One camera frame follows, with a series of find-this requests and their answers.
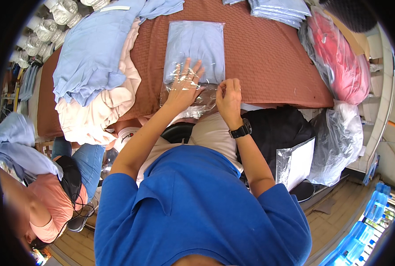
pink t-shirt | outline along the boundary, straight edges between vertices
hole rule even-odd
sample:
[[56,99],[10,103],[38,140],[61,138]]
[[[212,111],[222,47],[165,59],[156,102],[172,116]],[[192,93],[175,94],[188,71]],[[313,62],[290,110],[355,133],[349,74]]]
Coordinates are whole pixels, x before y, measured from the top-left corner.
[[[64,224],[72,218],[72,201],[63,190],[59,179],[53,174],[38,175],[27,189],[30,189],[42,201],[51,214],[51,221],[45,226],[38,227],[32,223],[30,223],[30,226],[40,240],[51,243],[56,239],[60,231],[64,231]],[[84,185],[81,186],[79,195],[80,197],[76,200],[77,204],[75,205],[77,211],[82,208],[80,204],[87,204],[88,202],[88,195]]]

red clothing in plastic bag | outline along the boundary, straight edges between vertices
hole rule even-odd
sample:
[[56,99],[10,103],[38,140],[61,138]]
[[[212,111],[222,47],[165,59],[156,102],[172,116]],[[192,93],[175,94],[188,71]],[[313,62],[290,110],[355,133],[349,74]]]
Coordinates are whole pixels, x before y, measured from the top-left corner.
[[348,104],[360,104],[369,93],[371,73],[365,55],[356,56],[332,19],[320,8],[312,6],[308,17],[309,39],[316,60],[328,73],[334,98]]

denim jeans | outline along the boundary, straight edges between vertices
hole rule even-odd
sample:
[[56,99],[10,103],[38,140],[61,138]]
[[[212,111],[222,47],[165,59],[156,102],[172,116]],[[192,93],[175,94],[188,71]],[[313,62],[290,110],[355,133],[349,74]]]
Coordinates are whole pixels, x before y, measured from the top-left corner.
[[72,157],[78,164],[78,169],[82,176],[82,184],[87,191],[88,202],[90,202],[94,197],[100,180],[104,151],[105,148],[101,145],[85,143],[72,155],[72,144],[64,137],[56,137],[51,159],[57,156]]

clear plastic bag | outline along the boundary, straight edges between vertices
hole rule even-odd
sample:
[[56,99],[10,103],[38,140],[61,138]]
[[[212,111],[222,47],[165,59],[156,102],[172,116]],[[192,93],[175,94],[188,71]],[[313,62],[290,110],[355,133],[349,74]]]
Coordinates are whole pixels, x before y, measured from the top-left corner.
[[184,66],[186,58],[190,57],[190,68],[198,60],[202,61],[201,67],[205,68],[197,84],[202,92],[181,116],[199,118],[214,108],[217,86],[226,79],[223,28],[224,23],[185,20],[170,22],[160,91],[161,107],[166,102],[177,75],[177,65]]
[[312,60],[324,81],[322,73],[328,75],[327,86],[335,99],[348,104],[360,104],[369,94],[371,82],[365,55],[355,55],[345,37],[322,9],[312,6],[311,12],[312,17],[307,19],[307,23],[308,38],[315,52],[315,59]]
[[[217,84],[208,84],[208,83],[199,83],[199,89],[202,92],[196,97],[195,102],[186,110],[184,110],[180,117],[178,118],[199,118],[203,114],[208,111],[211,111],[215,106],[216,93],[217,93]],[[172,83],[164,84],[160,91],[160,107],[166,102],[168,99],[169,92],[171,90]]]
[[276,150],[276,184],[282,183],[288,191],[310,174],[315,137],[292,148]]
[[316,143],[308,180],[332,186],[341,172],[354,162],[363,146],[363,129],[357,106],[334,100],[334,109],[325,109],[310,121]]
[[316,59],[316,55],[314,53],[314,48],[313,45],[311,44],[311,41],[309,39],[309,35],[308,35],[308,23],[307,20],[304,20],[301,23],[301,27],[298,30],[298,39],[301,42],[301,45],[304,47],[304,50],[307,52],[308,57],[310,57],[310,59],[313,61],[317,71],[320,74],[320,77],[322,78],[323,82],[325,82],[326,86],[329,88],[330,91],[332,91],[332,89],[330,88],[330,84],[329,84],[329,73],[328,73],[328,69],[326,67],[323,66],[323,62],[319,62]]
[[190,67],[202,61],[205,73],[200,83],[220,84],[226,79],[224,68],[224,23],[205,21],[171,21],[166,45],[163,83],[174,81],[177,64],[184,66],[190,57]]
[[235,3],[242,2],[242,1],[245,1],[245,0],[223,0],[223,5],[226,5],[226,4],[232,5],[232,4],[235,4]]
[[251,15],[276,20],[296,29],[310,11],[303,0],[248,0]]

wristwatch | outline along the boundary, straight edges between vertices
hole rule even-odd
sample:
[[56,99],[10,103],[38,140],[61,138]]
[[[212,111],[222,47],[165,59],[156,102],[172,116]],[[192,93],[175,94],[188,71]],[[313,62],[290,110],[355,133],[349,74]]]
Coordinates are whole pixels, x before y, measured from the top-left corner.
[[252,127],[251,124],[249,123],[249,121],[244,118],[243,120],[243,126],[241,126],[240,128],[238,128],[237,130],[229,130],[229,134],[232,138],[236,139],[238,137],[243,137],[246,136],[248,134],[252,133]]

